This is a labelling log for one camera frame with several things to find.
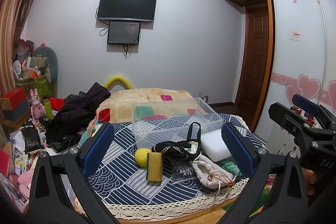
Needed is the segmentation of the green knitted cloth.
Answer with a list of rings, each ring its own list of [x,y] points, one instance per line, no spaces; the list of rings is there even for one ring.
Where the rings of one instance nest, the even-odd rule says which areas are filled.
[[[242,175],[240,169],[238,168],[236,162],[232,157],[228,157],[226,159],[219,161],[219,166],[222,169],[226,170],[227,172],[232,173],[234,176]]]

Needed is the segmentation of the white drawstring pouch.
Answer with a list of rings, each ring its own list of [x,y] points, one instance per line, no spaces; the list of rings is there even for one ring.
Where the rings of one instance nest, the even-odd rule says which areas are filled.
[[[200,155],[191,163],[200,183],[210,189],[221,189],[235,184],[235,176],[222,169],[212,160]]]

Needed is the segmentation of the white foam block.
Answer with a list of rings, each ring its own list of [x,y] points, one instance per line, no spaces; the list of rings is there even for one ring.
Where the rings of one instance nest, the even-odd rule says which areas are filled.
[[[201,134],[202,150],[213,162],[224,160],[231,153],[222,139],[220,129]]]

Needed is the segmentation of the black mesh bag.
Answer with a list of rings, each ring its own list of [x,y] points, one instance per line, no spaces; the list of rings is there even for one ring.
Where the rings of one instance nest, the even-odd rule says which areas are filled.
[[[197,137],[192,138],[194,126],[197,126]],[[201,125],[198,122],[190,124],[187,139],[182,141],[164,141],[152,146],[151,151],[161,153],[163,157],[175,160],[194,161],[201,155]]]

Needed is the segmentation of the yellow green sponge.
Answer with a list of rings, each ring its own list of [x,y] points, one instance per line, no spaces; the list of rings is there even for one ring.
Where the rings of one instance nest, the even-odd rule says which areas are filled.
[[[163,158],[159,152],[147,154],[147,175],[148,181],[160,182],[163,176]]]

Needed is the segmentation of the grey gloves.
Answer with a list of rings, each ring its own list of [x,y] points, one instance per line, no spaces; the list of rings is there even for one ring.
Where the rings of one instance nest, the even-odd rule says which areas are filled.
[[[171,182],[173,185],[197,179],[191,160],[168,158],[171,164]]]

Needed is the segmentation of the blue white patterned tablecloth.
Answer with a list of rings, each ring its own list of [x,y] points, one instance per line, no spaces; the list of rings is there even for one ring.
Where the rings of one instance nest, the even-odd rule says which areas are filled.
[[[115,123],[114,139],[88,182],[124,221],[178,218],[232,200],[248,179],[224,145],[221,125],[233,124],[255,147],[264,143],[238,116],[215,121],[210,131],[193,116]]]

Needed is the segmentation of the green bottle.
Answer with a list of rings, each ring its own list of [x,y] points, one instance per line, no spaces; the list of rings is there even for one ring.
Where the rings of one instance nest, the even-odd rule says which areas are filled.
[[[49,99],[44,99],[44,107],[45,107],[45,113],[46,113],[46,117],[49,119],[53,119],[54,115],[52,112],[52,108],[51,108],[51,102]]]

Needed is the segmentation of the pink rabbit toy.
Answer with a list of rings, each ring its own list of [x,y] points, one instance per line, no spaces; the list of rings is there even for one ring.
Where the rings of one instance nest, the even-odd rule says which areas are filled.
[[[30,90],[31,96],[31,116],[34,119],[39,119],[41,116],[45,114],[45,108],[41,103],[41,99],[38,96],[38,90],[35,88],[34,90]]]

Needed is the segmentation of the beige patterned blanket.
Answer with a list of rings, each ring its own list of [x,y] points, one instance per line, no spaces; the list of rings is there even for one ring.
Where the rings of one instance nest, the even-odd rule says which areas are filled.
[[[100,104],[96,116],[89,123],[87,133],[93,130],[98,115],[105,109],[109,110],[108,122],[124,123],[132,121],[132,106],[153,106],[152,116],[162,115],[168,118],[183,114],[193,115],[198,109],[198,102],[191,94],[183,90],[167,90],[163,88],[134,88],[114,92]]]

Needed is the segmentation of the grey green neck pillow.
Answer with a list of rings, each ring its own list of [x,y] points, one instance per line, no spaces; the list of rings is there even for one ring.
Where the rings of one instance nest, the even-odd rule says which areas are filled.
[[[47,46],[40,46],[34,50],[34,56],[47,57],[49,60],[49,70],[51,76],[51,84],[54,84],[58,78],[58,59],[53,49]]]

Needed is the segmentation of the clear plastic storage box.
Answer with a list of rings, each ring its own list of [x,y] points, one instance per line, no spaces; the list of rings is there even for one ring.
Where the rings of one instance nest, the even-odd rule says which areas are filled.
[[[131,118],[131,131],[137,148],[148,149],[164,141],[186,140],[194,122],[197,125],[191,132],[193,139],[199,129],[201,133],[207,133],[220,129],[223,124],[223,118],[202,98],[134,103]]]

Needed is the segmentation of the yellow foam tube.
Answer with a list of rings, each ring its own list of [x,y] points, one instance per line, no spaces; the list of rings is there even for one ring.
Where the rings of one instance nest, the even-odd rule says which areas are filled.
[[[121,75],[115,75],[111,78],[109,78],[105,84],[104,84],[104,87],[107,88],[108,90],[112,88],[112,86],[114,86],[115,84],[121,84],[124,89],[132,89],[133,86],[131,85],[131,83],[123,76]]]

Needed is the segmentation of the striped brown curtain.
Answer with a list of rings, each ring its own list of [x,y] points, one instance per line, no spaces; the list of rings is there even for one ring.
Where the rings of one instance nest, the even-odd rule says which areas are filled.
[[[33,0],[1,0],[1,95],[15,88],[13,58]]]

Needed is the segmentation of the small black wall monitor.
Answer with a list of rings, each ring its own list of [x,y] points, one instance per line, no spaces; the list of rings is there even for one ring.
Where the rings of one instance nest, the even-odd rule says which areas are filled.
[[[131,21],[110,21],[108,45],[138,45],[141,23]]]

